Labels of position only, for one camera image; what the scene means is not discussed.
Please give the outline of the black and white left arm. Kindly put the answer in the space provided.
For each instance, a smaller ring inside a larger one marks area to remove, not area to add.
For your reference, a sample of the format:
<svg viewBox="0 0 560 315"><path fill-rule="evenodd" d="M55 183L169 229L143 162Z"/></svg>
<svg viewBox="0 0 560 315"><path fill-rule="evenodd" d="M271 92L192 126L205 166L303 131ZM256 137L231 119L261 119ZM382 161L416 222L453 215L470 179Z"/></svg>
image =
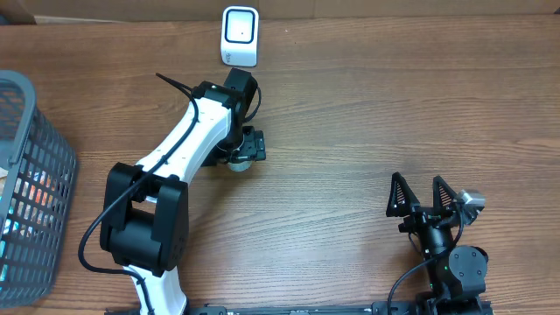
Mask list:
<svg viewBox="0 0 560 315"><path fill-rule="evenodd" d="M187 110L163 142L135 164L108 173L100 246L135 285L140 314L186 314L178 264L188 237L188 189L202 167L247 170L266 158L263 132L250 125L262 92L253 75L230 70L224 83L195 87L169 77Z"/></svg>

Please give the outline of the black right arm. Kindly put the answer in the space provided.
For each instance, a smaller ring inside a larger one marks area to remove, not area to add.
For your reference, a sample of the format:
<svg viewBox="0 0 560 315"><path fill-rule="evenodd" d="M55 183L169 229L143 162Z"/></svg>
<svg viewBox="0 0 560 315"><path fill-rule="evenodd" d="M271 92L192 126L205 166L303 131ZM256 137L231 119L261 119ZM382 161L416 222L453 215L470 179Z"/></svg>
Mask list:
<svg viewBox="0 0 560 315"><path fill-rule="evenodd" d="M491 314L491 304L480 299L486 291L488 253L460 246L465 227L473 224L486 205L476 190L455 192L443 178L432 180L432 206L422 206L403 175L392 174L386 215L399 217L401 233L409 238L423 261L402 274L391 287L385 312L409 314ZM393 301L404 280L425 269L430 289L401 307Z"/></svg>

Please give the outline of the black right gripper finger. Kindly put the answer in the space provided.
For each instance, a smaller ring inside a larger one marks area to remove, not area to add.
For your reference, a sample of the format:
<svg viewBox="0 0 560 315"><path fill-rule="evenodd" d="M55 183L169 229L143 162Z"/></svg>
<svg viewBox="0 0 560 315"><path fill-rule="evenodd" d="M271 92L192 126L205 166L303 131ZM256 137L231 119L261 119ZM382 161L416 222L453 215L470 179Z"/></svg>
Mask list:
<svg viewBox="0 0 560 315"><path fill-rule="evenodd" d="M399 172L393 173L386 216L406 217L414 213L419 207L420 202L408 186L405 178Z"/></svg>
<svg viewBox="0 0 560 315"><path fill-rule="evenodd" d="M432 198L433 208L440 214L451 212L455 209L454 201L457 193L445 182L445 180L436 176L432 181Z"/></svg>

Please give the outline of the green lid jar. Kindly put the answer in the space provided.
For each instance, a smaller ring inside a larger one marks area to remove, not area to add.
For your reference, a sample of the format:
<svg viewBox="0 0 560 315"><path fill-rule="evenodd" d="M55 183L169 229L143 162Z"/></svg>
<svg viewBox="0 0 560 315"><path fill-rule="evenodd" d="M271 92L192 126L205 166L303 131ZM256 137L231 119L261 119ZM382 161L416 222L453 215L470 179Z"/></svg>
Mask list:
<svg viewBox="0 0 560 315"><path fill-rule="evenodd" d="M240 163L228 163L227 167L233 172L245 172L251 165L251 161L243 161Z"/></svg>

